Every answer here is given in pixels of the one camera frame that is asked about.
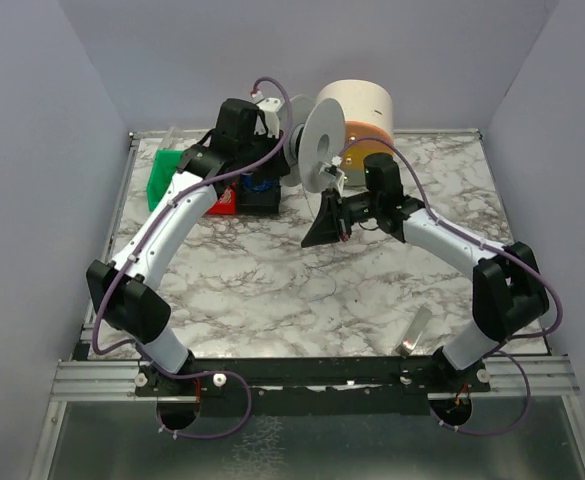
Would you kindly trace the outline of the white perforated cable spool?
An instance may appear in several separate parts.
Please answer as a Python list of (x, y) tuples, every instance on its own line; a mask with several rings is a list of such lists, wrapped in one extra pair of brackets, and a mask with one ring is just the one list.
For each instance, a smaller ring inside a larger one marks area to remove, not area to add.
[(301, 185), (310, 193), (326, 190), (321, 176), (323, 163), (341, 156), (345, 145), (346, 126), (340, 104), (327, 98), (316, 103), (306, 95), (294, 96), (279, 111), (282, 124), (292, 115), (290, 137), (283, 154), (290, 172), (281, 179), (285, 187)]

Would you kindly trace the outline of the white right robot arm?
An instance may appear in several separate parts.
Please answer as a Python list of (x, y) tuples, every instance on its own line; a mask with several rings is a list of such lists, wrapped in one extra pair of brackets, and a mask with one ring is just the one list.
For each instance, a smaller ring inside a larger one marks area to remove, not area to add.
[(299, 165), (304, 188), (321, 196), (304, 248), (346, 241), (355, 224), (373, 219), (384, 233), (421, 248), (472, 282), (472, 321), (441, 347), (435, 360), (449, 373), (461, 372), (493, 353), (549, 309), (545, 288), (529, 246), (481, 240), (429, 211), (405, 194), (399, 166), (387, 153), (364, 160), (363, 193), (342, 194), (344, 172), (336, 161)]

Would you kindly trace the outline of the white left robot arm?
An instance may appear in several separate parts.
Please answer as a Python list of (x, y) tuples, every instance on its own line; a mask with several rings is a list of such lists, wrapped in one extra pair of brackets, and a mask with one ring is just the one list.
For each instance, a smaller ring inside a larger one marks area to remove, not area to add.
[(87, 269), (95, 320), (127, 334), (169, 375), (189, 374), (193, 354), (169, 327), (171, 308), (157, 289), (189, 232), (227, 186), (246, 173), (288, 174), (281, 139), (292, 116), (283, 105), (259, 93), (224, 101), (215, 127), (181, 153), (166, 192), (135, 236), (109, 262), (95, 260)]

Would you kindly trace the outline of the black plastic bin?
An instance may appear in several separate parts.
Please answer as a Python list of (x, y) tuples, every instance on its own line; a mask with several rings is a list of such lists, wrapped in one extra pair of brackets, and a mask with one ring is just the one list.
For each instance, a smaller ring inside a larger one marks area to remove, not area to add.
[(278, 179), (256, 183), (252, 175), (242, 175), (235, 191), (238, 215), (275, 216), (280, 212), (281, 185)]

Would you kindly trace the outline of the red plastic bin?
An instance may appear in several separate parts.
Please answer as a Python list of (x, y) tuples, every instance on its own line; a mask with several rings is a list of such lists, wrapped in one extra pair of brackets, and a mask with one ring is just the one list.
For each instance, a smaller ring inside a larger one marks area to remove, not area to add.
[(235, 185), (228, 186), (216, 203), (206, 212), (209, 216), (233, 216), (237, 213)]

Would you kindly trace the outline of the green plastic bin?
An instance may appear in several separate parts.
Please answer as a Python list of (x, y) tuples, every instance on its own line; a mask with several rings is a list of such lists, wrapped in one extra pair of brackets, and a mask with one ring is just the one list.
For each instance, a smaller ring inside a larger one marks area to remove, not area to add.
[(146, 185), (148, 210), (153, 212), (170, 186), (183, 150), (158, 150)]

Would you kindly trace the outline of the round three-drawer cabinet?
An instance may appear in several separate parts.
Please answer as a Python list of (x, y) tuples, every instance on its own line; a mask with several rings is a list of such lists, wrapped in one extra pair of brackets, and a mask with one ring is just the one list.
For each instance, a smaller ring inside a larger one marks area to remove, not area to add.
[(326, 85), (317, 100), (336, 100), (344, 113), (346, 144), (355, 142), (343, 155), (342, 169), (349, 187), (365, 185), (364, 159), (374, 153), (392, 154), (380, 143), (393, 142), (393, 102), (380, 85), (357, 79), (337, 80)]

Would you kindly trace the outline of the grey tool with red label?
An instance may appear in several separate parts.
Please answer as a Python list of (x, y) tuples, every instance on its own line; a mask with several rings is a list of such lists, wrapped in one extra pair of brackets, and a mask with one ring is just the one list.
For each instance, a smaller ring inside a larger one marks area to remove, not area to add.
[(403, 336), (393, 349), (393, 353), (402, 358), (411, 356), (420, 338), (426, 331), (431, 318), (431, 310), (425, 305), (422, 305), (415, 313), (408, 327), (405, 329)]

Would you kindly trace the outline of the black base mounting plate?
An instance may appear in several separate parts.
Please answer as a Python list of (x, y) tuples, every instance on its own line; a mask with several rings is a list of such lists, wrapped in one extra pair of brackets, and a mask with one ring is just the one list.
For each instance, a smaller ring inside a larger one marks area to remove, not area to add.
[(479, 362), (450, 373), (430, 356), (199, 358), (191, 365), (200, 380), (173, 379), (141, 364), (139, 398), (198, 407), (207, 416), (236, 417), (245, 411), (268, 416), (398, 413), (426, 415), (432, 399), (489, 391)]

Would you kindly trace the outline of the aluminium frame rail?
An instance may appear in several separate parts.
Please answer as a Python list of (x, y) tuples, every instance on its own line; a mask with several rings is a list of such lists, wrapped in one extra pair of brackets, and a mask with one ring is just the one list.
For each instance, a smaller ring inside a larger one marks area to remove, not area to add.
[[(130, 132), (129, 138), (128, 157), (123, 179), (116, 197), (105, 245), (99, 257), (101, 261), (108, 260), (115, 249), (127, 192), (136, 163), (140, 134)], [(89, 401), (110, 401), (111, 397), (117, 399), (121, 395), (124, 397), (134, 395), (134, 383), (130, 379), (134, 373), (127, 371), (122, 377), (118, 377), (121, 366), (127, 370), (130, 369), (129, 361), (89, 359), (95, 315), (93, 303), (89, 300), (79, 340), (73, 353), (68, 361), (58, 362), (50, 395), (51, 402), (78, 402), (84, 398)]]

